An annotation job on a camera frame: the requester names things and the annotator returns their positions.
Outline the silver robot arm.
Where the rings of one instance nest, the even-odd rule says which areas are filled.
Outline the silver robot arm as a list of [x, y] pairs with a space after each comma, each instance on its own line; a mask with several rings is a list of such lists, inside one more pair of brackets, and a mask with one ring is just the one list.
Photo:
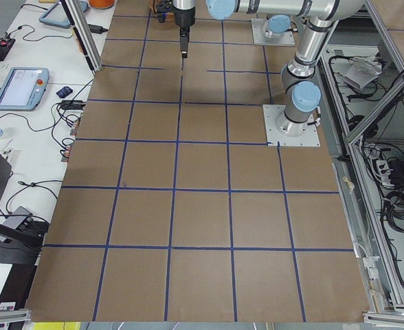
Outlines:
[[285, 32], [297, 32], [296, 27], [291, 27], [291, 18], [285, 14], [275, 14], [267, 16], [265, 27], [262, 29], [267, 38], [273, 39], [281, 36]]
[[281, 73], [287, 105], [276, 118], [276, 127], [287, 137], [299, 137], [321, 100], [321, 91], [311, 82], [315, 66], [338, 21], [356, 13], [364, 1], [206, 1], [210, 15], [225, 20], [235, 12], [286, 14], [306, 17], [295, 56]]

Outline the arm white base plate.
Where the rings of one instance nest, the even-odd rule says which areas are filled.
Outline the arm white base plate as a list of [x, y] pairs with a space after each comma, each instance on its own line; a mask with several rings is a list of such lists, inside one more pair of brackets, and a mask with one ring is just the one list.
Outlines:
[[304, 123], [289, 122], [283, 104], [264, 104], [262, 106], [268, 146], [318, 148], [319, 136], [315, 118], [311, 114]]
[[275, 15], [269, 19], [252, 19], [251, 29], [255, 45], [293, 47], [293, 28], [286, 15]]

